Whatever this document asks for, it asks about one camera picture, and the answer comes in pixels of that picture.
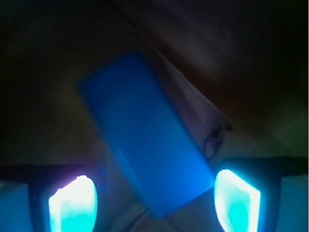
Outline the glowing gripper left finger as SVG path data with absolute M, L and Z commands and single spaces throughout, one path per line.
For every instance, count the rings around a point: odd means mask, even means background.
M 2 165 L 2 232 L 91 232 L 98 207 L 88 170 L 69 165 Z

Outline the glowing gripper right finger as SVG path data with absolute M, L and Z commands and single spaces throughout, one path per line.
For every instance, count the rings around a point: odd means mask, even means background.
M 228 158 L 214 183 L 225 232 L 307 232 L 309 177 L 305 157 Z

